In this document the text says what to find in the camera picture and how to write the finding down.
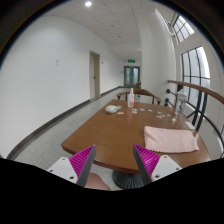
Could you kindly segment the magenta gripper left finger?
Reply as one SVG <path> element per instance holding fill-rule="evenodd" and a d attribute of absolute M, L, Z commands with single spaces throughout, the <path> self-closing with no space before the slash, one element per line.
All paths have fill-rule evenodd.
<path fill-rule="evenodd" d="M 95 156 L 96 148 L 92 145 L 69 158 L 61 157 L 48 169 L 48 172 L 84 187 Z"/>

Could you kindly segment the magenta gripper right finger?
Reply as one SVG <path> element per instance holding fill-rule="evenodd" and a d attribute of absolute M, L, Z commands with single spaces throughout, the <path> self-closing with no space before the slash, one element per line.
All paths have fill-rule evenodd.
<path fill-rule="evenodd" d="M 133 145 L 133 155 L 144 185 L 181 170 L 181 167 L 168 155 L 158 156 L 137 144 Z"/>

